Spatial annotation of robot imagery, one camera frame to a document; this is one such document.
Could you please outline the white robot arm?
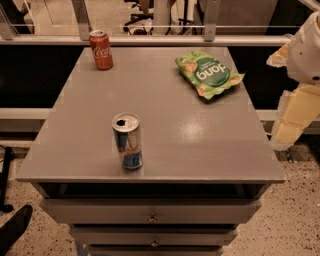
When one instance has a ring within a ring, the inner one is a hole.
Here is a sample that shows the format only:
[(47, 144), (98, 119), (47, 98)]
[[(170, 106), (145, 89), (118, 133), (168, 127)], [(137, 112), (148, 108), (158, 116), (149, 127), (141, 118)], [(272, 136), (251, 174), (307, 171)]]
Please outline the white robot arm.
[(285, 67), (298, 83), (280, 97), (270, 143), (287, 150), (320, 115), (320, 12), (313, 12), (291, 40), (269, 56), (267, 64)]

